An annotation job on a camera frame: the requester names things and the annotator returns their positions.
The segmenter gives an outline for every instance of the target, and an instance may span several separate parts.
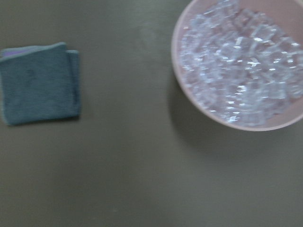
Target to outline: gray-blue towel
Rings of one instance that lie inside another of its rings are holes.
[[[2,118],[17,125],[80,114],[79,53],[65,43],[1,51]]]

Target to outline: folded cloth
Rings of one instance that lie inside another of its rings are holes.
[[[1,51],[2,118],[17,125],[80,114],[79,53],[65,43]]]

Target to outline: folded towel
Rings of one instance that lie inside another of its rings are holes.
[[[80,114],[79,53],[65,43],[1,51],[2,118],[17,125]]]

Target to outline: pink bowl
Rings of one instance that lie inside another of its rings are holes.
[[[179,17],[174,34],[172,37],[172,61],[177,80],[189,98],[189,100],[204,114],[213,120],[227,125],[232,128],[246,130],[246,131],[269,131],[280,129],[291,125],[303,118],[303,97],[290,105],[290,107],[283,113],[274,116],[267,120],[264,125],[256,127],[243,127],[236,124],[228,123],[223,119],[213,115],[211,112],[204,109],[198,104],[196,99],[192,96],[188,88],[182,82],[182,76],[185,74],[184,69],[179,64],[179,52],[181,48],[181,38],[189,26],[190,19],[193,19],[196,14],[203,13],[209,6],[215,4],[216,0],[193,0],[182,12]],[[297,43],[303,44],[303,0],[241,0],[241,8],[249,8],[253,11],[260,11],[272,17],[275,23],[283,28],[283,30],[291,36]]]

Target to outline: cloth fold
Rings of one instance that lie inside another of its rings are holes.
[[[2,118],[18,125],[80,114],[79,53],[65,43],[1,51]]]

